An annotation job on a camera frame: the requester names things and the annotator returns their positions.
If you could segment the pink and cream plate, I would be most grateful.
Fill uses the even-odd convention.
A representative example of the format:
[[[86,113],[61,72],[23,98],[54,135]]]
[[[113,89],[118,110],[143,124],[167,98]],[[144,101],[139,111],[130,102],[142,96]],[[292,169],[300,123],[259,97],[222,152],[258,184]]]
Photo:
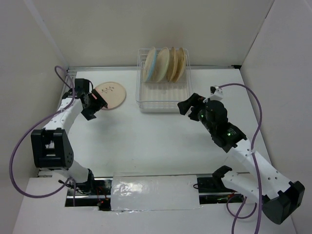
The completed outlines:
[[[119,107],[126,99],[126,89],[117,82],[105,82],[95,87],[95,90],[107,102],[102,110],[113,110]]]

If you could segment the floral cream plate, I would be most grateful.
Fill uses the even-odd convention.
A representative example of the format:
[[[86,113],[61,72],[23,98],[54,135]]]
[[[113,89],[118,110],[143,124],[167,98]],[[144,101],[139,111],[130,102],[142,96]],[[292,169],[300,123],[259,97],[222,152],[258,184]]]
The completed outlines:
[[[178,64],[177,64],[177,70],[174,77],[174,82],[177,82],[183,75],[185,67],[186,67],[186,56],[184,49],[181,47],[179,48],[178,52]]]
[[[170,50],[170,61],[167,69],[166,79],[168,82],[173,82],[178,66],[179,55],[177,50],[172,47]]]

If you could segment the green and cream plate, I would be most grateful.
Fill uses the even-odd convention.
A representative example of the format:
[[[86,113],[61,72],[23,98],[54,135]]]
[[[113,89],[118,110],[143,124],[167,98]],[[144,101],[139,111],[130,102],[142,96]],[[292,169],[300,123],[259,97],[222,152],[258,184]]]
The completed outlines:
[[[168,69],[170,62],[170,52],[167,47],[164,47],[160,50],[156,58],[156,66],[155,66],[155,82],[160,82]]]

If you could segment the blue and cream plate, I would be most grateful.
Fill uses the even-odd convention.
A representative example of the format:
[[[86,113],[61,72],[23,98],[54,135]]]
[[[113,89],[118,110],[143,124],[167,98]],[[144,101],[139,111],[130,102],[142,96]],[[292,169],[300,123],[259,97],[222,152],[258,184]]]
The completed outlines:
[[[148,82],[152,78],[152,74],[154,72],[155,64],[156,64],[156,48],[152,47],[148,54],[147,58],[145,60],[145,66],[144,66],[144,81]]]

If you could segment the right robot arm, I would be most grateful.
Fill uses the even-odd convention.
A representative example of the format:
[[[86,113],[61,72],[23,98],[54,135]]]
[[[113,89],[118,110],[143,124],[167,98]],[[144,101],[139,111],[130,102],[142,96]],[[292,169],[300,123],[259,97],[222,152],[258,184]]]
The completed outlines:
[[[219,100],[197,93],[178,103],[181,115],[199,121],[210,133],[213,142],[235,158],[256,178],[243,178],[232,168],[222,166],[213,174],[218,191],[235,190],[257,202],[264,215],[275,224],[282,224],[302,203],[305,187],[292,182],[274,168],[259,152],[252,151],[246,135],[228,121],[227,110]]]

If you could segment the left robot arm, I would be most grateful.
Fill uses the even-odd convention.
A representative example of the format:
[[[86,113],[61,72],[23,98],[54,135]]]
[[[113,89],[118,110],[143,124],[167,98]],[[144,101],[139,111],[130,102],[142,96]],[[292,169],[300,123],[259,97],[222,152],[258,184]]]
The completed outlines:
[[[74,88],[63,95],[58,114],[42,129],[31,133],[35,166],[55,171],[65,178],[71,177],[76,187],[86,195],[96,191],[94,175],[74,160],[68,133],[79,115],[92,120],[96,112],[108,106],[98,91],[90,90],[90,84],[87,79],[76,79]]]

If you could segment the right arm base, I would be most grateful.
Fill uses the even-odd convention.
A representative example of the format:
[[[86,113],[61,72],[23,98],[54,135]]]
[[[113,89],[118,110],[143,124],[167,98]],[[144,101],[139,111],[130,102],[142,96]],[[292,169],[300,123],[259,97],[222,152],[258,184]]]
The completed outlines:
[[[225,204],[231,198],[230,203],[242,203],[244,196],[228,189],[224,186],[221,179],[232,169],[222,166],[212,175],[199,176],[193,188],[198,190],[200,204]]]

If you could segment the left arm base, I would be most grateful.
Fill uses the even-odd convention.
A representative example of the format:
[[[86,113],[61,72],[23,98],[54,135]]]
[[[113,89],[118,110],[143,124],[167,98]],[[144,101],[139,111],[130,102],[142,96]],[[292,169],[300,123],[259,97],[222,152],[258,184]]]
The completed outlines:
[[[65,207],[94,207],[100,211],[111,211],[111,189],[112,177],[96,177],[95,188],[85,193],[76,187],[74,192],[74,183],[69,182],[67,187],[67,195]]]

